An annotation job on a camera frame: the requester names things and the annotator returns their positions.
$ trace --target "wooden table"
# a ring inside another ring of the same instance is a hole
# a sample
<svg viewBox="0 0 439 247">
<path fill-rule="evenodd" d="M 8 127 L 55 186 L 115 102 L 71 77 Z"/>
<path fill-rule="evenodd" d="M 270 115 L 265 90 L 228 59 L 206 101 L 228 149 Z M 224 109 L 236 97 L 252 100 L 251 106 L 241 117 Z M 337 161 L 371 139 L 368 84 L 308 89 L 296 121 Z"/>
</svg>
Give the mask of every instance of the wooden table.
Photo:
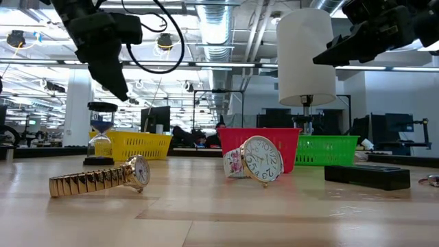
<svg viewBox="0 0 439 247">
<path fill-rule="evenodd" d="M 439 246 L 439 174 L 409 167 L 412 188 L 382 191 L 325 182 L 322 167 L 296 167 L 264 189 L 226 180 L 220 158 L 152 161 L 142 194 L 116 187 L 49 197 L 48 178 L 83 156 L 0 163 L 0 246 Z"/>
</svg>

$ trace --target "red basket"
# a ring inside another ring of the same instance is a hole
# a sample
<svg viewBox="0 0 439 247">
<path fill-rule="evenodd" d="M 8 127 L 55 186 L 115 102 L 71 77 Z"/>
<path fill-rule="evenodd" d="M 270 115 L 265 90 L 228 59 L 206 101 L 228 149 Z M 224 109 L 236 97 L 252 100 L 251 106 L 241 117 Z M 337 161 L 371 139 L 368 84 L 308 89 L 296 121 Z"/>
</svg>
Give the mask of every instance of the red basket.
<svg viewBox="0 0 439 247">
<path fill-rule="evenodd" d="M 223 155 L 239 148 L 250 137 L 260 135 L 268 138 L 281 151 L 284 173 L 293 170 L 300 128 L 219 128 L 218 131 Z"/>
</svg>

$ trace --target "hourglass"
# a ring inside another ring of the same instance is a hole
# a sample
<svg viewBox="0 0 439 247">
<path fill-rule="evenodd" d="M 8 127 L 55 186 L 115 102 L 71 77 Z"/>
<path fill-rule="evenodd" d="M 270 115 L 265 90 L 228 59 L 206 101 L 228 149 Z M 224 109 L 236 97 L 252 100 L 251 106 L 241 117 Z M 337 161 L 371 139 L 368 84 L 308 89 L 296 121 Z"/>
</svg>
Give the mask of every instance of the hourglass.
<svg viewBox="0 0 439 247">
<path fill-rule="evenodd" d="M 106 102 L 89 102 L 90 125 L 96 135 L 88 142 L 87 157 L 84 165 L 114 165 L 112 145 L 106 133 L 115 122 L 117 105 Z"/>
</svg>

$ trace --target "white watch face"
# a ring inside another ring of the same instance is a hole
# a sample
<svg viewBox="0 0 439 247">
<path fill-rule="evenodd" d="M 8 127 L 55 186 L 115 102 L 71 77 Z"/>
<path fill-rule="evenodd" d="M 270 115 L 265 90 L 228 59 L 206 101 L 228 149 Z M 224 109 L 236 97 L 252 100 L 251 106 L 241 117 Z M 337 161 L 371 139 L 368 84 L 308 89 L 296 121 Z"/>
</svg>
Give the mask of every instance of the white watch face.
<svg viewBox="0 0 439 247">
<path fill-rule="evenodd" d="M 142 156 L 138 156 L 136 158 L 134 164 L 134 175 L 143 185 L 148 184 L 150 181 L 150 166 Z"/>
<path fill-rule="evenodd" d="M 252 137 L 244 146 L 248 169 L 262 182 L 275 180 L 282 172 L 282 157 L 265 137 Z"/>
</svg>

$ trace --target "gold watch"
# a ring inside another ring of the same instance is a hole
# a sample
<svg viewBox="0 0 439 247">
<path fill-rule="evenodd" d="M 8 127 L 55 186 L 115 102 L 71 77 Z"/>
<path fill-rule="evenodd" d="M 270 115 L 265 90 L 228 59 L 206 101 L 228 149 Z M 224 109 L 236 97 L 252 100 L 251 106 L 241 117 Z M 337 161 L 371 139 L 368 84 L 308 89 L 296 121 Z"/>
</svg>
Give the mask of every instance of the gold watch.
<svg viewBox="0 0 439 247">
<path fill-rule="evenodd" d="M 228 178 L 251 177 L 267 187 L 283 173 L 282 155 L 269 139 L 253 136 L 224 155 L 224 171 Z"/>
<path fill-rule="evenodd" d="M 141 155 L 130 157 L 124 165 L 49 178 L 51 197 L 72 196 L 109 189 L 119 185 L 135 188 L 139 193 L 149 183 L 150 166 Z"/>
</svg>

